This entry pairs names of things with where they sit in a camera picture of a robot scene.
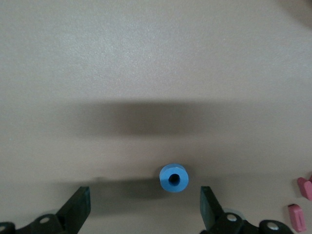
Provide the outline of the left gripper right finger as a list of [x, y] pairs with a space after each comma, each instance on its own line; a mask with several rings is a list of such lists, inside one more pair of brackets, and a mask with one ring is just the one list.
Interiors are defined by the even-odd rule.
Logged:
[[209, 186], [200, 188], [200, 213], [206, 228], [200, 234], [293, 234], [276, 220], [262, 220], [254, 226], [236, 213], [225, 212]]

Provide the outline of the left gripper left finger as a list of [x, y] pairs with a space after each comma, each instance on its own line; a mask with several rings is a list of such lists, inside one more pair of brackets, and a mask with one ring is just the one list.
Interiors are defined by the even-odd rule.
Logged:
[[78, 234], [90, 212], [90, 188], [79, 187], [55, 214], [39, 216], [20, 229], [0, 222], [0, 234]]

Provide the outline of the blue letter o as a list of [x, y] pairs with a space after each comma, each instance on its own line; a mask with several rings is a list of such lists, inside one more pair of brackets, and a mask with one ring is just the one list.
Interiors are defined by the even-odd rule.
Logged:
[[159, 181], [164, 190], [171, 193], [180, 193], [188, 186], [189, 175], [182, 165], [172, 163], [161, 169]]

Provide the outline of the red letter i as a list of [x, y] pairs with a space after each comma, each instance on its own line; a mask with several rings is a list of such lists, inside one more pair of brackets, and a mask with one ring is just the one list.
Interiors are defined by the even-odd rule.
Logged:
[[306, 231], [307, 227], [302, 208], [297, 204], [291, 204], [288, 206], [288, 212], [292, 228], [298, 233]]

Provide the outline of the red letter k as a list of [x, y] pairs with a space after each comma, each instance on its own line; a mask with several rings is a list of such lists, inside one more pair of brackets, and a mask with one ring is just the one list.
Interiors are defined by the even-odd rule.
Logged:
[[309, 201], [312, 201], [312, 176], [310, 179], [299, 177], [297, 184], [300, 189], [301, 195]]

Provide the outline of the brown table cover sheet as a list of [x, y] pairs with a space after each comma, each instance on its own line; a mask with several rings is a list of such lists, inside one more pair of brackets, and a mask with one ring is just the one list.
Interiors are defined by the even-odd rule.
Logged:
[[79, 234], [198, 234], [210, 186], [312, 234], [310, 176], [312, 0], [0, 0], [0, 222], [89, 186]]

